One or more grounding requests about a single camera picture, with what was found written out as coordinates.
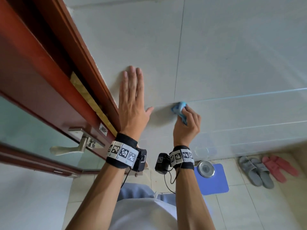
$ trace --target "slipper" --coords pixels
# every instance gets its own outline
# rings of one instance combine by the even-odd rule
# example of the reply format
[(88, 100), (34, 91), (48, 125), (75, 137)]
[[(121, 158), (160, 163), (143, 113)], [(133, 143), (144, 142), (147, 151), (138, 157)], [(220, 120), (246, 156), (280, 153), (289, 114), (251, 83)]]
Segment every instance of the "slipper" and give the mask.
[(281, 183), (285, 183), (287, 181), (285, 176), (279, 170), (278, 164), (270, 160), (267, 156), (262, 158), (262, 162), (269, 169), (270, 173), (273, 175), (274, 178), (276, 178), (277, 181)]
[(274, 188), (274, 182), (270, 177), (270, 171), (267, 167), (257, 158), (251, 158), (251, 162), (257, 168), (257, 173), (262, 180), (263, 186), (267, 189)]
[(294, 168), (289, 162), (284, 160), (283, 158), (275, 155), (271, 155), (270, 159), (274, 161), (276, 164), (278, 164), (283, 170), (288, 172), (294, 177), (298, 177), (298, 171), (296, 168)]
[(257, 174), (256, 166), (254, 166), (253, 163), (247, 157), (240, 157), (239, 165), (253, 185), (263, 185), (261, 178)]

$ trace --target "light blue pants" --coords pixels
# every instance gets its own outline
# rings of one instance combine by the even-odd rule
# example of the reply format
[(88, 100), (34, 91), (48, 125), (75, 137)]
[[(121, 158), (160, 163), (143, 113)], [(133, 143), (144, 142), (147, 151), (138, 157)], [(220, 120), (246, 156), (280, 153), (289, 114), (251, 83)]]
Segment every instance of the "light blue pants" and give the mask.
[[(136, 183), (125, 183), (120, 189), (117, 201), (127, 198), (154, 198), (154, 191), (149, 186)], [(175, 194), (158, 194), (157, 199), (176, 206)]]

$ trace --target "silver lever handle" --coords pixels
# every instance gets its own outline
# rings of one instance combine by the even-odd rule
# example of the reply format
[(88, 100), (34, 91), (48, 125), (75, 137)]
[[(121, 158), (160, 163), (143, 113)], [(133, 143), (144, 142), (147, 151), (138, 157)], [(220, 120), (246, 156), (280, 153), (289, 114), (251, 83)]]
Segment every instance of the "silver lever handle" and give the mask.
[(60, 146), (52, 146), (49, 150), (55, 156), (72, 153), (72, 152), (80, 152), (84, 153), (86, 145), (87, 145), (88, 137), (82, 137), (80, 140), (80, 144), (78, 147), (60, 147)]

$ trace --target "gray slipper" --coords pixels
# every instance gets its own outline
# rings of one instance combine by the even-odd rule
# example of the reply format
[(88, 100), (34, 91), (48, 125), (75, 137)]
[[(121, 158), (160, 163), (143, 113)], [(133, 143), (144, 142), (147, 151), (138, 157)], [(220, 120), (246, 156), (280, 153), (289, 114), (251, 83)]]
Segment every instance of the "gray slipper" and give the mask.
[(274, 182), (270, 177), (270, 171), (267, 167), (257, 158), (251, 158), (251, 162), (257, 168), (257, 173), (263, 182), (263, 186), (267, 189), (274, 188)]
[(262, 186), (263, 182), (257, 174), (256, 166), (247, 157), (240, 157), (239, 165), (253, 185)]

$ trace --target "hand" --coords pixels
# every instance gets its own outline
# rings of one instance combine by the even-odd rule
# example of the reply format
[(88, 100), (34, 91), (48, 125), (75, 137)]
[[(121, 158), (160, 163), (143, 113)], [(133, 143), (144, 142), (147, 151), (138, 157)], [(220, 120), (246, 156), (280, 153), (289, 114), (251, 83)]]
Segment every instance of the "hand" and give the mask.
[(186, 126), (181, 118), (177, 117), (174, 127), (174, 147), (184, 145), (189, 147), (194, 137), (201, 131), (201, 116), (193, 111), (188, 105), (182, 109), (182, 113), (187, 117)]
[(118, 106), (120, 133), (138, 141), (154, 108), (144, 110), (144, 80), (141, 69), (129, 66), (128, 73), (122, 73)]

